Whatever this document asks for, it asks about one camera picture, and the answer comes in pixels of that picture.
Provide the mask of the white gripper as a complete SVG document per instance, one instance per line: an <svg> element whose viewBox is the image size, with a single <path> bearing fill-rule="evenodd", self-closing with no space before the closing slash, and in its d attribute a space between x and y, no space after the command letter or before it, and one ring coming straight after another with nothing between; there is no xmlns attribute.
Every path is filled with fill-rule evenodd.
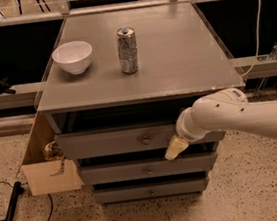
<svg viewBox="0 0 277 221"><path fill-rule="evenodd" d="M208 130L197 125L193 120L191 111L192 108L190 107L183 110L176 121L176 133L178 136L173 135L170 140L164 156L167 160L173 161L182 151L186 150L190 142L201 140L209 133Z"/></svg>

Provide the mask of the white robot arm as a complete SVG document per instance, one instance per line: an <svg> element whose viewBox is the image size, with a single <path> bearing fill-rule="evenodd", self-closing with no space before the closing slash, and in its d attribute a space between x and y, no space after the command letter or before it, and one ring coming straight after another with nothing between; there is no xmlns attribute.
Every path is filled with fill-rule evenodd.
<svg viewBox="0 0 277 221"><path fill-rule="evenodd" d="M182 151L214 131L243 131L277 140L277 101L249 102L237 88L205 95L181 112L176 135L165 158L174 160Z"/></svg>

